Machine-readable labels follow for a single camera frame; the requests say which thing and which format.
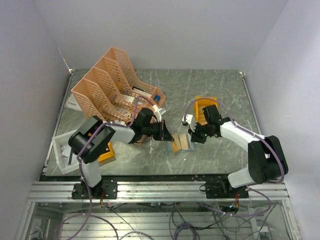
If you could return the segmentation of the blue cylinder in organizer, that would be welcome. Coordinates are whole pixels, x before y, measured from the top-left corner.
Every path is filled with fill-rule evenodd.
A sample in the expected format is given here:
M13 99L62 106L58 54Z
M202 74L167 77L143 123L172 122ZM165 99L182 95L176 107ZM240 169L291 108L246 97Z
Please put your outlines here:
M159 95L156 95L153 100L154 100L154 102L155 102L156 104L158 104L159 101L160 101L160 99L161 99L161 97L160 97Z

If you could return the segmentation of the white paper sheet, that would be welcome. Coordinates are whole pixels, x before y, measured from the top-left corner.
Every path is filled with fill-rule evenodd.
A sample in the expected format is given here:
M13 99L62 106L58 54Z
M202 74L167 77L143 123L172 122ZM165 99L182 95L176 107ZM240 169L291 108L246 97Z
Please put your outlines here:
M68 109L74 110L74 111L78 111L81 112L82 109L80 107L80 105L78 104L76 98L74 97L73 94L71 94L68 99L66 100L64 106Z

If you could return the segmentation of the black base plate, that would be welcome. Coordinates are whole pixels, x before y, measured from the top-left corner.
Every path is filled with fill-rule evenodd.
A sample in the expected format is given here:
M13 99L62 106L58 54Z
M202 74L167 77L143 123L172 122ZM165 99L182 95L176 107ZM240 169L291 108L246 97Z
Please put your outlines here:
M101 180L95 187L89 187L92 199L115 200L118 194L118 185L114 181ZM89 192L86 184L82 181L73 186L71 193L73 200L89 200Z
M249 197L246 187L232 188L228 183L206 182L199 187L207 199L245 199Z

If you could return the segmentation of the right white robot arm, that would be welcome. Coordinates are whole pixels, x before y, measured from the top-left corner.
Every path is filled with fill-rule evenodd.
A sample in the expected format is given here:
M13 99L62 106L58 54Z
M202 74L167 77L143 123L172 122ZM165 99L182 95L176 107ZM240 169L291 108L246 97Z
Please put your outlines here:
M225 138L248 154L247 166L228 174L228 181L221 184L220 192L224 197L233 197L239 187L266 182L281 183L284 180L289 167L278 137L257 134L230 117L222 117L216 105L205 107L203 113L206 124L197 122L192 114L182 118L193 143L204 144L208 137Z

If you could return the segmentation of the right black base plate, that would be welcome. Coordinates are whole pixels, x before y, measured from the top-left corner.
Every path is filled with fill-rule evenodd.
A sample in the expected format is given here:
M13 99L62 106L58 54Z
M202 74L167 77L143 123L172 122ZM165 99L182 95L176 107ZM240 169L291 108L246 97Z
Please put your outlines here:
M232 188L228 183L206 182L199 187L207 199L245 199L249 197L246 187Z

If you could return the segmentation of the white bin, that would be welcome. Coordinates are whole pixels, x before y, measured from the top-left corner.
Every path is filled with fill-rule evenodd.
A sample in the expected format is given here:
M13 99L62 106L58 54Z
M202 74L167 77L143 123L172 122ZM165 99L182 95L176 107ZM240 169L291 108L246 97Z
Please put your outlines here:
M79 169L77 156L71 152L71 147L68 145L69 138L75 132L75 130L72 130L52 138L56 163L62 175L69 174Z

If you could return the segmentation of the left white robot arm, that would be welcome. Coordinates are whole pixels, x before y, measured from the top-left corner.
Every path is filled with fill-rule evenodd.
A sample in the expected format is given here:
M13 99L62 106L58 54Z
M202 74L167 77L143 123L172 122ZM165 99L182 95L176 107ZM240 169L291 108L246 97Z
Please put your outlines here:
M108 190L99 170L98 158L107 152L109 142L134 144L143 136L155 141L173 142L165 120L149 108L142 108L133 122L125 125L104 122L98 116L90 117L68 140L71 152L76 155L81 175L80 183L73 187L73 199L96 199L106 194L115 194Z

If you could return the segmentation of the yellow bin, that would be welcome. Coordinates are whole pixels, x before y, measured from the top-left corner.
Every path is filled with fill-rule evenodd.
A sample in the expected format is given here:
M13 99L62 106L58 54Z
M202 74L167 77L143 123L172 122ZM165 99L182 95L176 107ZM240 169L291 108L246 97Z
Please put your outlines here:
M107 147L105 148L105 152L99 156L98 162L100 164L107 164L114 161L114 157L115 157L115 152L113 150L112 143L109 142L107 144Z
M194 104L194 112L195 112L195 120L201 124L205 125L207 124L207 121L204 116L203 108L215 105L218 108L218 104L215 101L208 100L208 99L202 99L203 96L196 96L195 99L197 100Z

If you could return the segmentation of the aluminium rail frame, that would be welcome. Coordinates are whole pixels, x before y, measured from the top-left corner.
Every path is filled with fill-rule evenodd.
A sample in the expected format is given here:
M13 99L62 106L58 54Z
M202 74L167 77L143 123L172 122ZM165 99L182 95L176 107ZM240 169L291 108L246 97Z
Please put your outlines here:
M15 238L24 240L35 215L37 203L88 203L88 199L72 199L73 181L36 181L31 185L27 202ZM115 199L107 203L139 202L207 202L209 199L200 191L201 181L119 181ZM284 183L264 183L251 186L248 201L280 201L283 204L284 219L291 239L302 239L297 220L292 210L289 193Z

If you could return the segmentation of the patterned credit card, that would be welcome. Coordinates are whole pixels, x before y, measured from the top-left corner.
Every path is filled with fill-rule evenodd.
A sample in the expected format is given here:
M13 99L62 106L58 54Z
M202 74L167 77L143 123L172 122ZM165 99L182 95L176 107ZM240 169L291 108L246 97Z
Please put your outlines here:
M191 137L188 133L180 134L179 141L182 151L193 151L195 149L194 144L191 142Z

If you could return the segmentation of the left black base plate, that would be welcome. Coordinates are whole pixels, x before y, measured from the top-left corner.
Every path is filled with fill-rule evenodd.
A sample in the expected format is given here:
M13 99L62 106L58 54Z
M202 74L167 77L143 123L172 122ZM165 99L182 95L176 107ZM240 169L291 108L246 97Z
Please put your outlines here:
M89 187L92 199L115 200L118 194L118 185L114 181L101 180L95 187ZM73 186L71 193L73 200L89 200L89 192L86 184L82 181Z

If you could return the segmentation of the pink file organizer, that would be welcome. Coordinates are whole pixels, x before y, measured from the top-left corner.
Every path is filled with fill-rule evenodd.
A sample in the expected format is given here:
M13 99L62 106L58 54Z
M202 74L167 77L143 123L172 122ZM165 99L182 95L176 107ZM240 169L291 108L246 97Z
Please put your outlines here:
M87 118L132 123L142 108L162 108L166 96L139 80L127 53L111 47L71 90ZM155 103L156 95L160 101Z

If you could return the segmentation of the wood pattern credit card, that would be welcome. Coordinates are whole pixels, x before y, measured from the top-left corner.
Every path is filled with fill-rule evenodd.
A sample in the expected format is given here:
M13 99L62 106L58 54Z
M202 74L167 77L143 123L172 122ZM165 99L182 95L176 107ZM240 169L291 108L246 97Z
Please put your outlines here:
M170 142L172 152L173 153L179 152L182 149L179 137L176 133L173 134L172 137L173 137L173 141Z

